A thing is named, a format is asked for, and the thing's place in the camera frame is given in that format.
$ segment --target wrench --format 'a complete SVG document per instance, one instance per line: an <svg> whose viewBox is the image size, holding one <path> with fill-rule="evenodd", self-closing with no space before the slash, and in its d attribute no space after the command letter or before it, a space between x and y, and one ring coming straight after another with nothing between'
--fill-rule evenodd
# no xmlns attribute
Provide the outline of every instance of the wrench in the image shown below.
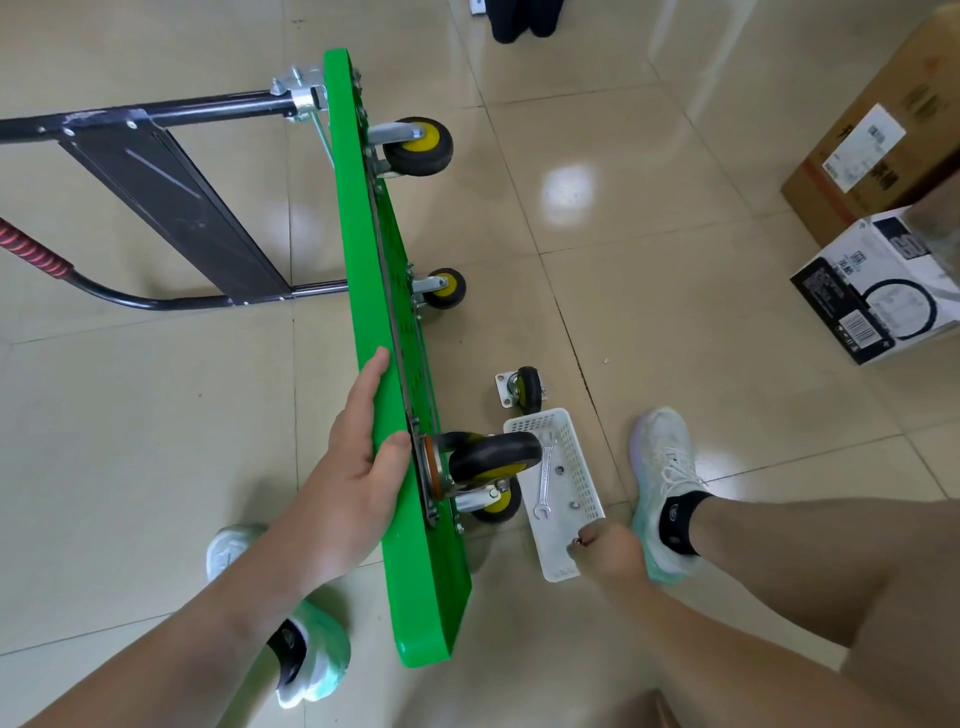
<svg viewBox="0 0 960 728"><path fill-rule="evenodd" d="M547 505L547 494L550 488L550 460L553 456L553 447L557 444L557 436L553 432L540 437L540 444L543 445L543 455L540 458L540 495L537 498L537 505L534 506L534 516L540 519L550 518L550 506Z"/></svg>

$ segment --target black sock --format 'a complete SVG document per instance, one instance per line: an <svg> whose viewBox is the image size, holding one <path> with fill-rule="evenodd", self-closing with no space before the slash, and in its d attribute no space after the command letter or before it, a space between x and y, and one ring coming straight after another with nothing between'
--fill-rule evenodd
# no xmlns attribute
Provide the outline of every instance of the black sock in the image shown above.
<svg viewBox="0 0 960 728"><path fill-rule="evenodd" d="M690 543L690 519L696 507L711 495L707 491L690 491L666 500L660 511L660 540L664 546L683 556L699 555Z"/></svg>
<svg viewBox="0 0 960 728"><path fill-rule="evenodd" d="M292 682L306 658L306 640L300 630L292 621L285 619L267 640L267 646L274 651L280 662L280 682L277 686Z"/></svg>

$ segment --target white plastic basket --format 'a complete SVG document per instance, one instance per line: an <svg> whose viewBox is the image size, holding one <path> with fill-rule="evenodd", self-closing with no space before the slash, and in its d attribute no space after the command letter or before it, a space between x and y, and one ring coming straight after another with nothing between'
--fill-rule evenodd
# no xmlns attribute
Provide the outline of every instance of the white plastic basket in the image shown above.
<svg viewBox="0 0 960 728"><path fill-rule="evenodd" d="M547 503L550 516L538 519L534 507L540 495L540 466L520 473L516 479L523 493L523 505L530 517L530 525L537 543L540 568L547 581L563 581L580 572L576 564L567 555L566 547L577 537L577 532L585 525L603 518L603 506L597 496L596 488L587 468L587 461L580 449L577 433L573 430L570 413L558 407L507 420L504 432L533 432L538 437L552 431L557 438L550 460L550 489ZM557 474L557 466L563 467ZM580 504L571 508L570 503Z"/></svg>

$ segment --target white box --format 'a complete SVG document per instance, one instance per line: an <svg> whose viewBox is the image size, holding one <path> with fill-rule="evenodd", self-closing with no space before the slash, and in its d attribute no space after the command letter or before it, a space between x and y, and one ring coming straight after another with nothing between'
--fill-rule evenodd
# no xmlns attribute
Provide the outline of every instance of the white box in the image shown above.
<svg viewBox="0 0 960 728"><path fill-rule="evenodd" d="M960 288L906 227L907 209L854 223L790 279L857 364L960 321Z"/></svg>

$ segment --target mint green sneaker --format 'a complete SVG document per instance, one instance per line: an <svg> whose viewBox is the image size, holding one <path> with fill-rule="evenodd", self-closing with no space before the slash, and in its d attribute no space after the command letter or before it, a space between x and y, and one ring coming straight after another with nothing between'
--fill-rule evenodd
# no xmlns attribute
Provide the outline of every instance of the mint green sneaker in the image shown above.
<svg viewBox="0 0 960 728"><path fill-rule="evenodd" d="M232 525L217 531L206 548L206 580L213 581L267 530L260 524ZM276 689L281 708L302 700L316 702L337 689L350 664L350 640L336 619L304 600L290 616L303 640L306 656L297 675Z"/></svg>
<svg viewBox="0 0 960 728"><path fill-rule="evenodd" d="M707 489L694 469L684 418L670 407L650 410L636 421L629 453L640 489L632 529L643 543L647 573L654 581L675 584L697 566L700 557L684 556L660 540L660 513L669 497Z"/></svg>

